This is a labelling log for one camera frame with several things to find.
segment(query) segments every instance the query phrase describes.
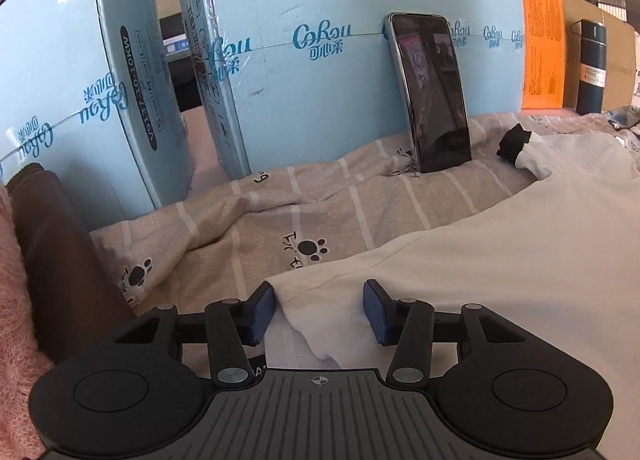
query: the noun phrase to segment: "blue cardboard box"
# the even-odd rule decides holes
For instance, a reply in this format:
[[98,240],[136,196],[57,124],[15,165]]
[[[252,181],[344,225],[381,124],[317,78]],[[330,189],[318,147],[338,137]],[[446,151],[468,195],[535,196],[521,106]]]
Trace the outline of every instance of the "blue cardboard box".
[[180,0],[216,148],[237,179],[406,130],[391,12],[450,22],[469,116],[519,111],[522,0]]
[[0,6],[0,166],[55,172],[90,230],[184,199],[193,166],[155,0]]

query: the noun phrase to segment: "silver screw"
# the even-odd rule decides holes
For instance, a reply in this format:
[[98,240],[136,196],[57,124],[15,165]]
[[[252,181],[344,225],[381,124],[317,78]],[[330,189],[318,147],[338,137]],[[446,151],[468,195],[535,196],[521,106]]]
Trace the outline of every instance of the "silver screw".
[[392,377],[398,382],[404,382],[404,384],[412,384],[413,382],[419,382],[424,377],[424,374],[417,368],[398,368]]
[[218,372],[218,380],[227,384],[237,384],[245,380],[249,374],[242,368],[225,368]]

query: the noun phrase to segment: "beige blanket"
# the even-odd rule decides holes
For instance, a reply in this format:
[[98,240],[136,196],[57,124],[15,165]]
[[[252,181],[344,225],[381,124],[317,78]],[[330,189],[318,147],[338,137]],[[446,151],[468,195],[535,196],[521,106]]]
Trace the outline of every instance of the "beige blanket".
[[264,278],[450,224],[521,191],[533,175],[495,155],[518,122],[543,135],[615,133],[640,162],[635,135],[614,132],[605,116],[489,114],[469,123],[474,160],[447,171],[412,173],[399,134],[333,163],[256,173],[92,236],[136,312],[162,303],[199,312],[247,298]]

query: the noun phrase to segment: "black water bottle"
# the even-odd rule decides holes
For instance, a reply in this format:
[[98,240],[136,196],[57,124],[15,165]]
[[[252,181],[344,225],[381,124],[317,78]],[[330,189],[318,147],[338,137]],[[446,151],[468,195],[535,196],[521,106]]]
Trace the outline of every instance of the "black water bottle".
[[607,28],[599,22],[580,21],[580,82],[575,111],[600,113],[607,69]]

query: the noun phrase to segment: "shirt sleeve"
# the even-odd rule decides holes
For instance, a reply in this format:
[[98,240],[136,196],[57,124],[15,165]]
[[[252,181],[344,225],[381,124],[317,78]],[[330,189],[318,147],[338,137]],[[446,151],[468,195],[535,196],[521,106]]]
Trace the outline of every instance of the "shirt sleeve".
[[604,132],[530,133],[517,154],[515,166],[528,169],[539,180],[556,173],[584,173],[612,180],[640,177],[634,158],[620,140]]

